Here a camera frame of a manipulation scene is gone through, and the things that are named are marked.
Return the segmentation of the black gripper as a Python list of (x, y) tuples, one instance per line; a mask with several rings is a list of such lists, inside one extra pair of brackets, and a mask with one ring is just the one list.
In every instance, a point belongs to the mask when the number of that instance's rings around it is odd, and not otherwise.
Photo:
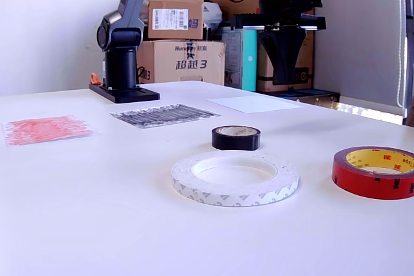
[[(322, 16), (298, 13), (287, 16), (280, 13), (264, 13), (259, 0), (260, 13), (234, 14), (231, 18), (232, 29), (281, 30), (282, 28), (298, 27), (287, 32), (286, 47), (286, 83), (293, 83), (295, 68), (301, 46), (306, 37), (305, 30), (325, 30), (326, 22)], [(262, 44), (273, 67), (274, 84), (284, 82), (284, 57), (279, 32), (265, 31), (259, 34)]]

